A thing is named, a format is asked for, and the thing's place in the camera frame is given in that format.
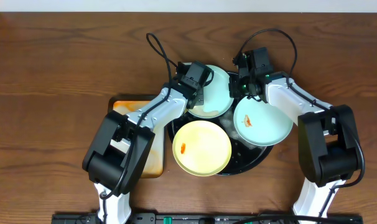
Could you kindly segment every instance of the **white background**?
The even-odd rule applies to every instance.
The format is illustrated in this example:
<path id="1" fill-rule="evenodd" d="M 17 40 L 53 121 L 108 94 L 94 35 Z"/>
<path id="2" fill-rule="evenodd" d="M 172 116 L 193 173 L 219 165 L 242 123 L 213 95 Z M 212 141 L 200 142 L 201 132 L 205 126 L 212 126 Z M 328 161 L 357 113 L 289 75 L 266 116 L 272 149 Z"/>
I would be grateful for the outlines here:
<path id="1" fill-rule="evenodd" d="M 0 0 L 0 12 L 377 12 L 377 0 Z"/>

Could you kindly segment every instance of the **orange food piece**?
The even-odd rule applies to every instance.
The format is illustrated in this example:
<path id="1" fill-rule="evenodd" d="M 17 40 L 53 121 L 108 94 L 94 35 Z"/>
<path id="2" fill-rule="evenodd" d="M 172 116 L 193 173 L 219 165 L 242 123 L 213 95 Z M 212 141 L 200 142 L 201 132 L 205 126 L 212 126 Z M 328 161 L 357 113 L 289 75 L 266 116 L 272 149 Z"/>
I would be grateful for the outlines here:
<path id="1" fill-rule="evenodd" d="M 252 124 L 251 124 L 251 120 L 249 119 L 249 116 L 248 115 L 245 115 L 245 118 L 244 118 L 244 124 L 245 126 L 248 128 L 248 127 L 252 127 Z"/>
<path id="2" fill-rule="evenodd" d="M 186 143 L 183 143 L 182 144 L 182 147 L 180 148 L 180 153 L 184 153 L 184 151 L 186 151 Z"/>

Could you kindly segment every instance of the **wood grain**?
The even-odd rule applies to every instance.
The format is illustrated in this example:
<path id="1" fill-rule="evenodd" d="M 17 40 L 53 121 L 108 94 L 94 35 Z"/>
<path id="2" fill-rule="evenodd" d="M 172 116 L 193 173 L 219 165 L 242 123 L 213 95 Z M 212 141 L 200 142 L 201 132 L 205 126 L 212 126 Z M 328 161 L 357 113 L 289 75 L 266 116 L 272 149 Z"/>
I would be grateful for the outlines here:
<path id="1" fill-rule="evenodd" d="M 295 40 L 296 82 L 355 112 L 366 158 L 356 187 L 340 190 L 330 213 L 377 223 L 377 14 L 2 13 L 0 15 L 0 223 L 49 223 L 55 212 L 89 212 L 98 197 L 81 162 L 117 93 L 158 94 L 165 63 L 148 46 L 157 34 L 174 61 L 234 70 L 231 58 L 253 32 L 278 27 Z M 279 70 L 289 42 L 256 37 Z M 167 145 L 165 169 L 140 180 L 134 208 L 158 212 L 288 211 L 304 176 L 297 130 L 255 169 L 232 177 L 185 173 Z"/>

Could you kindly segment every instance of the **wooden table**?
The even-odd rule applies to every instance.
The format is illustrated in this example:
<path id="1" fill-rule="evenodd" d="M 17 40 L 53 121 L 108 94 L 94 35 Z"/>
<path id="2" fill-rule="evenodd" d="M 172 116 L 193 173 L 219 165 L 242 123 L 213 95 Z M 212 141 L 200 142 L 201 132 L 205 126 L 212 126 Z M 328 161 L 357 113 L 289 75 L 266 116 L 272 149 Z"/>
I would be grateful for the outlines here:
<path id="1" fill-rule="evenodd" d="M 158 94 L 163 59 L 145 34 L 157 34 L 174 61 L 199 60 L 234 70 L 231 58 L 253 32 L 278 27 L 299 52 L 293 76 L 305 90 L 356 116 L 366 158 L 363 181 L 340 190 L 331 213 L 360 213 L 377 223 L 377 14 L 0 14 L 0 223 L 50 223 L 55 212 L 99 207 L 83 156 L 117 93 Z M 293 52 L 279 34 L 269 47 L 278 70 Z M 162 213 L 288 211 L 304 176 L 297 129 L 255 169 L 231 177 L 184 172 L 167 144 L 165 169 L 140 180 L 134 208 Z"/>

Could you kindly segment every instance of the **yellow plate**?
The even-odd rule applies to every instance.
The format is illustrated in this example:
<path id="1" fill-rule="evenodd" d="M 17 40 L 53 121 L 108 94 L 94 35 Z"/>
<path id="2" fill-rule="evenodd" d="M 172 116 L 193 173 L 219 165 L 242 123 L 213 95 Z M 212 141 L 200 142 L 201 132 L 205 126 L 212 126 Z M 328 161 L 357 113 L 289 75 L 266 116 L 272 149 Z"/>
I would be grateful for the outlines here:
<path id="1" fill-rule="evenodd" d="M 221 127 L 209 121 L 193 121 L 176 133 L 172 150 L 183 170 L 205 177 L 226 167 L 231 156 L 231 143 Z"/>

